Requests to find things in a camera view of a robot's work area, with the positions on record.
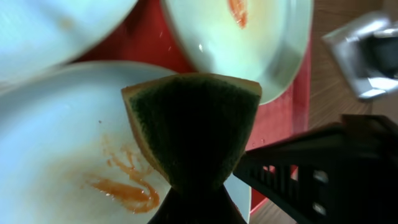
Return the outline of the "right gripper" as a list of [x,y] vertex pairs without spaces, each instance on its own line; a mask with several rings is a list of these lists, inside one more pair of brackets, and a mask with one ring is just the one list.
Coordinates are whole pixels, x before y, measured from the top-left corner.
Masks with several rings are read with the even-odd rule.
[[297,223],[397,224],[397,124],[340,123],[246,152],[233,174]]

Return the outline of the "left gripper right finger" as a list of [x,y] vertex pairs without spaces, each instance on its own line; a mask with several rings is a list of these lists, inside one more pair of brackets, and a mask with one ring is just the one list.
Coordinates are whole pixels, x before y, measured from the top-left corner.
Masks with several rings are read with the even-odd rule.
[[225,186],[204,197],[198,206],[198,221],[202,224],[246,224]]

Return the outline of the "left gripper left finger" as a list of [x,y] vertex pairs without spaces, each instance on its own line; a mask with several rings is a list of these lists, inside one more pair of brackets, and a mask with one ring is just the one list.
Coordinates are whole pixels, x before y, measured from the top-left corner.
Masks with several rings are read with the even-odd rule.
[[147,222],[148,224],[195,224],[195,201],[181,196],[174,188],[170,188],[158,211]]

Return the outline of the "green yellow sponge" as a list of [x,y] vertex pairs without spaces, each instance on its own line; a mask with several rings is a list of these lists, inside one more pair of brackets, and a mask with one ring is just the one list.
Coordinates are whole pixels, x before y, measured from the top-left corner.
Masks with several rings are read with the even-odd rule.
[[262,95],[258,82],[181,73],[122,89],[143,156],[180,195],[218,190],[248,143]]

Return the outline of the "white plate bottom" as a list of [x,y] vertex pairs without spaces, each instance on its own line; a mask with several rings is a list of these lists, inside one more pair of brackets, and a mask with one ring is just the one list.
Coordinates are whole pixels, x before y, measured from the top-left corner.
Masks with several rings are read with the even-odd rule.
[[110,180],[160,200],[169,184],[132,136],[121,90],[171,75],[137,62],[85,62],[1,96],[2,223],[147,223],[152,208],[98,190]]

